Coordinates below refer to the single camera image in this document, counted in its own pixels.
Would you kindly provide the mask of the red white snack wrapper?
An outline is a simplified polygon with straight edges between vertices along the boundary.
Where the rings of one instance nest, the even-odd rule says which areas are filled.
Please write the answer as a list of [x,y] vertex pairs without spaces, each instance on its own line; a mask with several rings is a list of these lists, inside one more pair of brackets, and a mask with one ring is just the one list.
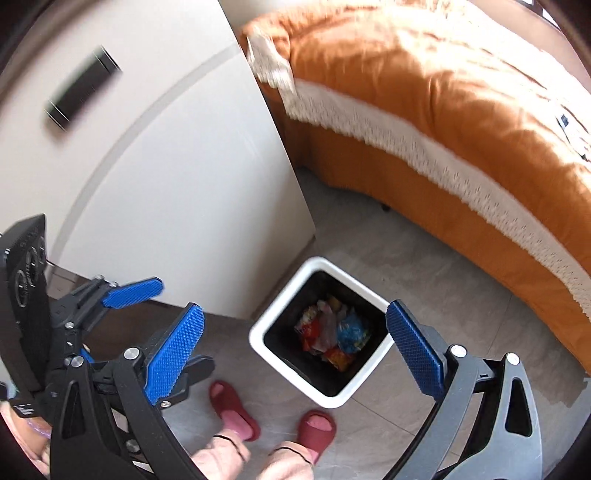
[[329,303],[318,300],[304,310],[294,329],[301,336],[304,352],[324,354],[338,343],[338,318]]

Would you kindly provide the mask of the white square trash bin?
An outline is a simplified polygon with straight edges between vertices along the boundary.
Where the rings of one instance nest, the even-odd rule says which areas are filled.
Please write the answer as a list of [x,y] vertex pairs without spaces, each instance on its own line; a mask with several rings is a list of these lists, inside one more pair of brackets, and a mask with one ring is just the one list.
[[388,302],[322,257],[298,268],[249,331],[249,345],[325,409],[356,393],[394,346]]

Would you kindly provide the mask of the blue snack bag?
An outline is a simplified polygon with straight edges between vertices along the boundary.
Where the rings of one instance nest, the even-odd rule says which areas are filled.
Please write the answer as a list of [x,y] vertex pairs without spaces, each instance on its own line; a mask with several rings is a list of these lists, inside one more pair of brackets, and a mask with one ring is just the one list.
[[338,346],[342,352],[353,355],[363,349],[370,338],[369,331],[363,326],[355,313],[349,314],[338,325]]

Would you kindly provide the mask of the left red slipper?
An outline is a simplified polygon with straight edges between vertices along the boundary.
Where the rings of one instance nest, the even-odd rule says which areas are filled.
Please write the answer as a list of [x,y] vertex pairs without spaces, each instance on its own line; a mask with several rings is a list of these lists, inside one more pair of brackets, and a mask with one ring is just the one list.
[[232,385],[216,380],[209,387],[209,399],[225,430],[230,430],[242,441],[259,439],[259,422],[247,412]]

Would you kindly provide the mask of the white nightstand cabinet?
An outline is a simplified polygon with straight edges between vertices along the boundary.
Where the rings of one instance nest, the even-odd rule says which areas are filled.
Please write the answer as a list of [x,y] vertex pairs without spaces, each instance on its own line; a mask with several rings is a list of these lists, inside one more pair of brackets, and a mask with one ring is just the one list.
[[315,234],[221,3],[1,5],[1,224],[49,260],[246,319]]

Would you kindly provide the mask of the orange covered bed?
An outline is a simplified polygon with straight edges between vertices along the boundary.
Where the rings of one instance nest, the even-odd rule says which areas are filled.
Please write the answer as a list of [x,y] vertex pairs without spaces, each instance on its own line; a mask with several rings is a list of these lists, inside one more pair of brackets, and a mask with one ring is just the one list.
[[369,195],[523,300],[590,364],[590,95],[468,1],[315,1],[238,41],[294,165]]

